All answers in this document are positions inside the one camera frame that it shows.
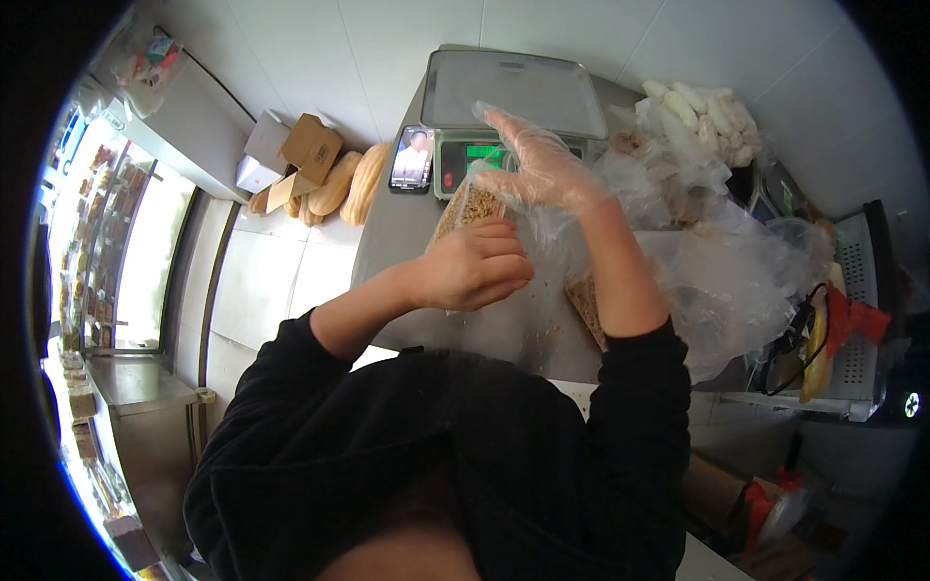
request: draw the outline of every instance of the floor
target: floor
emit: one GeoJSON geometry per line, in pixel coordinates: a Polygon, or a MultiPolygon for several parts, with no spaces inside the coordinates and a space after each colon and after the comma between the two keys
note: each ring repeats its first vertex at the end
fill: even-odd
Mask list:
{"type": "MultiPolygon", "coordinates": [[[[198,250],[217,247],[230,203],[214,200],[201,228],[198,250]]],[[[217,393],[207,421],[213,429],[232,399],[243,371],[258,349],[273,339],[278,324],[349,290],[352,265],[363,227],[339,215],[308,229],[279,210],[268,216],[239,210],[223,261],[206,355],[206,386],[217,393]]],[[[195,355],[209,271],[210,251],[195,250],[181,314],[178,375],[196,385],[195,355]]],[[[369,347],[355,364],[361,367],[393,357],[394,351],[369,347]]],[[[553,381],[587,418],[596,386],[553,381]]],[[[714,393],[691,398],[692,447],[718,463],[746,475],[770,474],[784,461],[798,418],[791,410],[720,401],[714,393]]]]}

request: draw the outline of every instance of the white box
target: white box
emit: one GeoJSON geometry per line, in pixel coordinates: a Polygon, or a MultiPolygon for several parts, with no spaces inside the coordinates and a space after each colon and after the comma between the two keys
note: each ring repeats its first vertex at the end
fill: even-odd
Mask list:
{"type": "Polygon", "coordinates": [[[260,164],[259,160],[251,155],[246,155],[239,162],[235,185],[243,190],[259,193],[280,178],[281,174],[260,164]]]}
{"type": "Polygon", "coordinates": [[[248,136],[245,153],[282,176],[287,170],[287,161],[281,154],[281,146],[289,133],[287,125],[277,121],[267,111],[263,112],[252,129],[252,135],[248,136]]]}

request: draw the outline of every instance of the black device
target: black device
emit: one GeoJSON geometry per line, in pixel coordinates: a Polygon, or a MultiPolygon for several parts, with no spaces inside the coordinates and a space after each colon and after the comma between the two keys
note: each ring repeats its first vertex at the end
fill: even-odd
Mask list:
{"type": "Polygon", "coordinates": [[[388,186],[394,193],[426,193],[430,190],[430,168],[435,131],[408,125],[401,133],[388,186]]]}

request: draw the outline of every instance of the black jacket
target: black jacket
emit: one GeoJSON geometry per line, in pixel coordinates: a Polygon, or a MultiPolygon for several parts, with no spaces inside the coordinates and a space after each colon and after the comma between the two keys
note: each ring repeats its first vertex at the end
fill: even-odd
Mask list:
{"type": "Polygon", "coordinates": [[[690,382],[671,321],[608,339],[586,425],[543,377],[478,356],[349,374],[309,318],[262,346],[189,485],[188,531],[221,579],[313,579],[437,457],[485,581],[674,578],[690,382]]]}

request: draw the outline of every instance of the hand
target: hand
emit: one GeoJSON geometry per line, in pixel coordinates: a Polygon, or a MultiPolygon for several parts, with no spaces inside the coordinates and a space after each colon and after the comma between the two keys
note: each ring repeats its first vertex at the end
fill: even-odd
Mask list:
{"type": "Polygon", "coordinates": [[[475,117],[494,127],[520,160],[516,174],[487,171],[475,185],[503,196],[514,195],[530,204],[555,205],[581,211],[597,199],[603,186],[555,134],[529,121],[478,101],[475,117]]]}
{"type": "Polygon", "coordinates": [[[409,263],[412,302],[471,312],[509,297],[533,278],[517,226],[486,218],[450,232],[409,263]]]}

